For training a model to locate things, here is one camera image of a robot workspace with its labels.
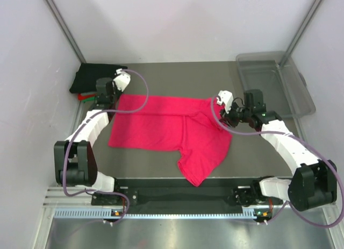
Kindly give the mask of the pink t shirt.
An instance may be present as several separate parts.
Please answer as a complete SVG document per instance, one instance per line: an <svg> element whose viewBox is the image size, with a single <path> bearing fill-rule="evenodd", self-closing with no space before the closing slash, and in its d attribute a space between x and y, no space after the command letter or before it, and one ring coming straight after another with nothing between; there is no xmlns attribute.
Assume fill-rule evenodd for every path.
<svg viewBox="0 0 344 249"><path fill-rule="evenodd" d="M151 151L178 151L177 166L198 187L226 158L232 135L212 114L210 98L123 95L108 145Z"/></svg>

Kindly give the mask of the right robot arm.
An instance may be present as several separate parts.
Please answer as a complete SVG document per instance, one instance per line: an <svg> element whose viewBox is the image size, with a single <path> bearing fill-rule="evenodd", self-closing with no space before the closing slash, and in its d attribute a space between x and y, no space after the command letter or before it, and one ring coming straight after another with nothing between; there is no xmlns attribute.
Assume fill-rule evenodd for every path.
<svg viewBox="0 0 344 249"><path fill-rule="evenodd" d="M291 179L264 177L254 182L250 191L254 202L262 204L275 197L290 202L298 211L305 211L336 201L337 184L331 168L296 139L280 115L267 110L261 90L246 91L243 106L235 102L231 92L221 90L216 103L223 107L221 123L229 127L247 123L291 170Z"/></svg>

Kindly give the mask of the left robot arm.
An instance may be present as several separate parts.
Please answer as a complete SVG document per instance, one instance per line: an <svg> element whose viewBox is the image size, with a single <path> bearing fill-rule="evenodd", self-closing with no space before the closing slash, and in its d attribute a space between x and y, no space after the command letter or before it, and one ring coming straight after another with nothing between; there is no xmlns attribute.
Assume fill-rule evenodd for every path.
<svg viewBox="0 0 344 249"><path fill-rule="evenodd" d="M131 77L122 73L115 78L105 77L96 81L96 95L76 130L64 141L54 145L55 179L60 185L66 177L67 187L83 187L93 192L102 191L110 204L121 200L122 192L116 188L116 179L98 171L92 147L101 131L110 123L117 100L130 83Z"/></svg>

